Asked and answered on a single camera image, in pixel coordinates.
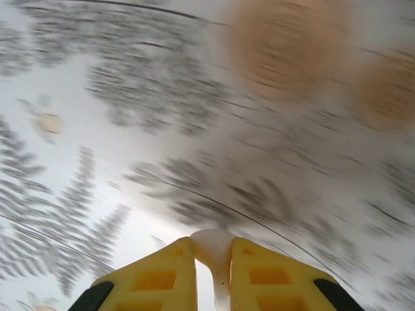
rectangular cutout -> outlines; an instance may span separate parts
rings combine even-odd
[[[175,280],[175,270],[142,271],[131,290],[172,290]]]
[[[264,294],[256,298],[260,311],[309,311],[301,297],[278,297]]]
[[[116,311],[161,311],[163,301],[138,301],[117,305]]]
[[[261,267],[249,270],[251,284],[291,284],[288,273],[280,267]]]

